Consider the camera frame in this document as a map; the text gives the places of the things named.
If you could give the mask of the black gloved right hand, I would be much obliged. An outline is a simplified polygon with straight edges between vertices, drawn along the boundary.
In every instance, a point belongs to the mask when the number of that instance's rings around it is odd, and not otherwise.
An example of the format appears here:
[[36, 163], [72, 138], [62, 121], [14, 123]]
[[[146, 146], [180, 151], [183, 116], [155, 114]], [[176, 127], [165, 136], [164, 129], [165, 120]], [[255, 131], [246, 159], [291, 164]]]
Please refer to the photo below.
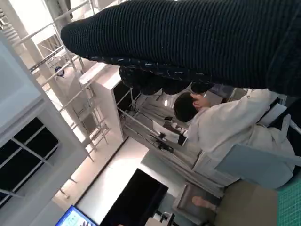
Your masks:
[[130, 0], [66, 25], [60, 36], [92, 61], [301, 95], [298, 0]]

